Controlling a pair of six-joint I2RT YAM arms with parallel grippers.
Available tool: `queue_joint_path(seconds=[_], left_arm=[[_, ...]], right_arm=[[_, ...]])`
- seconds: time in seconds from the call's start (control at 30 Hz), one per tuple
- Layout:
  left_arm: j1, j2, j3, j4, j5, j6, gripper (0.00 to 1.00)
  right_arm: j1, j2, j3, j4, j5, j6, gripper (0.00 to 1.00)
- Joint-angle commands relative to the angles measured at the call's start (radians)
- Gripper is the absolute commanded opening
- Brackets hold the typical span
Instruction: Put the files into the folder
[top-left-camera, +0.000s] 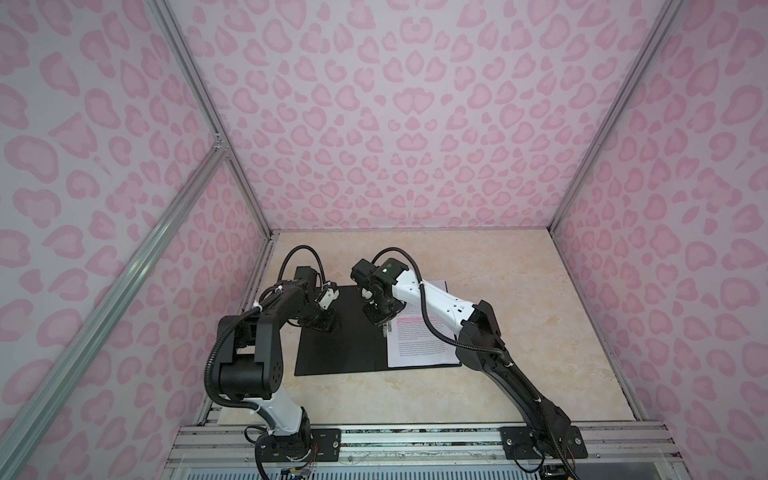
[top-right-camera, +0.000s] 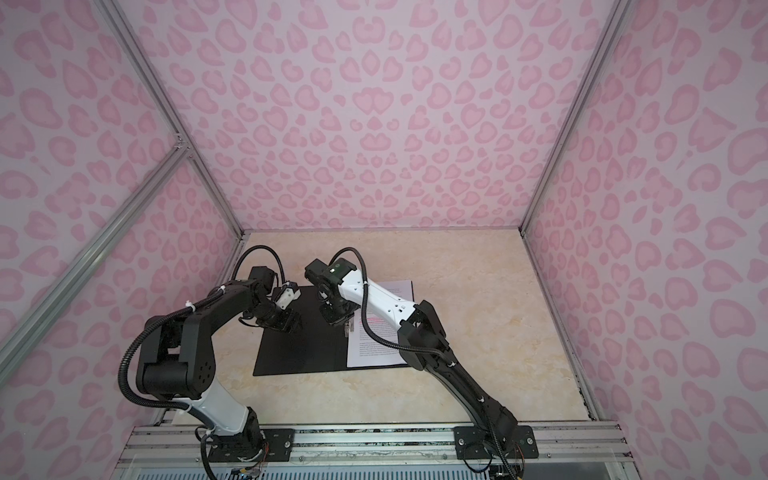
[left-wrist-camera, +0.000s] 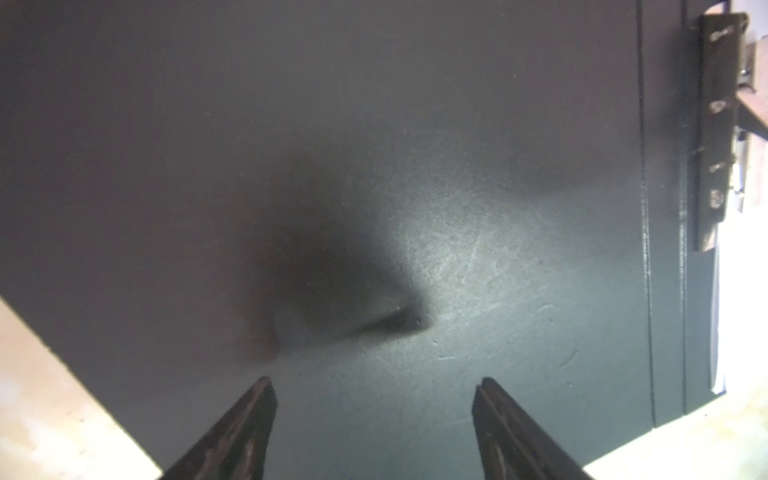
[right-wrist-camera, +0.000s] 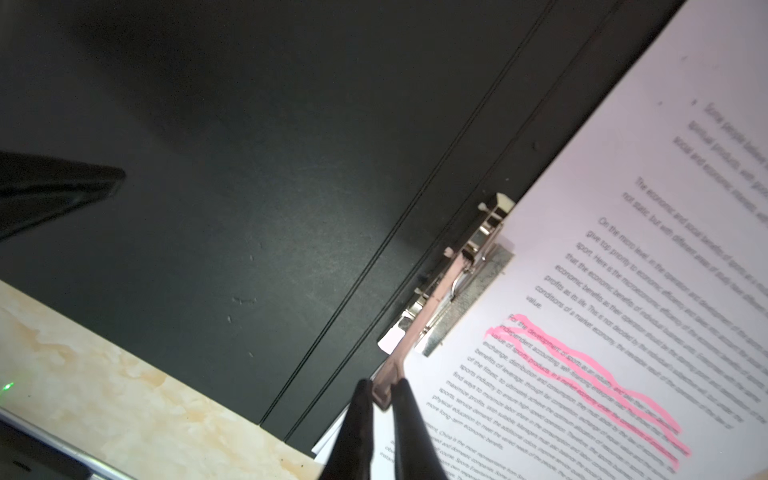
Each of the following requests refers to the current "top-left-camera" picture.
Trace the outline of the printed paper sheet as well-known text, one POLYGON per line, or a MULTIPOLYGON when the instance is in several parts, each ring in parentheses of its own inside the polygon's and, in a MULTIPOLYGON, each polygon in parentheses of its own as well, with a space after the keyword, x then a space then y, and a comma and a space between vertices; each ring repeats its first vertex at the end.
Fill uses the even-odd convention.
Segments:
MULTIPOLYGON (((427 313, 433 328, 456 340, 460 330, 455 319, 456 300, 448 293, 445 280, 428 281, 427 313)), ((387 365, 389 369, 460 366, 456 347, 440 340, 424 322, 419 284, 395 287, 405 309, 387 324, 387 365)))

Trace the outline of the blue folder with black inside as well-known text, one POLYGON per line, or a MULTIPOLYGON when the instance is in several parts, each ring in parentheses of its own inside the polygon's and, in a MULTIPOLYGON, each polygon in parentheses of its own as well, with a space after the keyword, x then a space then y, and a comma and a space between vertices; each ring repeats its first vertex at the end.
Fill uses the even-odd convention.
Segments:
POLYGON ((373 325, 362 311, 362 298, 354 286, 340 288, 333 303, 339 323, 332 332, 304 329, 300 335, 294 375, 340 375, 394 370, 452 368, 399 368, 387 365, 387 324, 373 325))

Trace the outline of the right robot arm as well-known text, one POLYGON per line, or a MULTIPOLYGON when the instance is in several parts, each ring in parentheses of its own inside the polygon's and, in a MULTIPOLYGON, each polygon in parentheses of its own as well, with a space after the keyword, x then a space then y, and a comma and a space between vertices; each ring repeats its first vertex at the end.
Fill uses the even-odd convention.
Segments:
POLYGON ((364 314, 376 325, 395 319, 407 307, 416 308, 427 330, 454 347, 463 366, 486 375, 513 403, 529 429, 532 447, 558 460, 587 457, 578 427, 513 360, 488 302, 455 297, 394 258, 380 266, 362 259, 352 267, 351 279, 363 298, 364 314))

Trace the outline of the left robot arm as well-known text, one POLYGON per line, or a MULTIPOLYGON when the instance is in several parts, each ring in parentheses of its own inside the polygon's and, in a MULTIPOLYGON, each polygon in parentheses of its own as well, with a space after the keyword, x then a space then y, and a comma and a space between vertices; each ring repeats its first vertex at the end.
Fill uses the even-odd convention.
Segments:
POLYGON ((223 317, 206 360, 204 389, 221 407, 247 410, 265 425, 252 443, 259 455, 269 448, 288 461, 306 462, 316 455, 306 410, 297 405, 283 385, 282 328, 331 331, 338 323, 333 303, 336 283, 311 267, 299 267, 291 280, 268 287, 240 314, 223 317))

